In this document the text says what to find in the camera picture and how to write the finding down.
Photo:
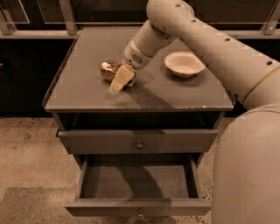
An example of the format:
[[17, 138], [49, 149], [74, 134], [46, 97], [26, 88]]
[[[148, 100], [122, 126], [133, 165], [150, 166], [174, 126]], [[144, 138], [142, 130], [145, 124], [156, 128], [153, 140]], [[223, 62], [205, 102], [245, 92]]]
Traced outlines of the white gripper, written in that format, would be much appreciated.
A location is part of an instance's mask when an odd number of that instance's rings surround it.
[[122, 66], [117, 70], [108, 91], [114, 95], [119, 93], [124, 86], [131, 86], [135, 81], [135, 70], [145, 68], [153, 59], [153, 54], [154, 50], [151, 45], [139, 44], [137, 40], [133, 38], [125, 47], [122, 57]]

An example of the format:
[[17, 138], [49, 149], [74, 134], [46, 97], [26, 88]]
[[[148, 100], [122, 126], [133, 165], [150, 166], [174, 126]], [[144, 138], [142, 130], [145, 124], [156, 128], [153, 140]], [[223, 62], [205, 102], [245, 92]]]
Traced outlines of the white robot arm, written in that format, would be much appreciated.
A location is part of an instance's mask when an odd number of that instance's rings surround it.
[[247, 110], [217, 145], [212, 224], [280, 224], [280, 62], [198, 20], [183, 0], [149, 0], [146, 13], [110, 92], [180, 39]]

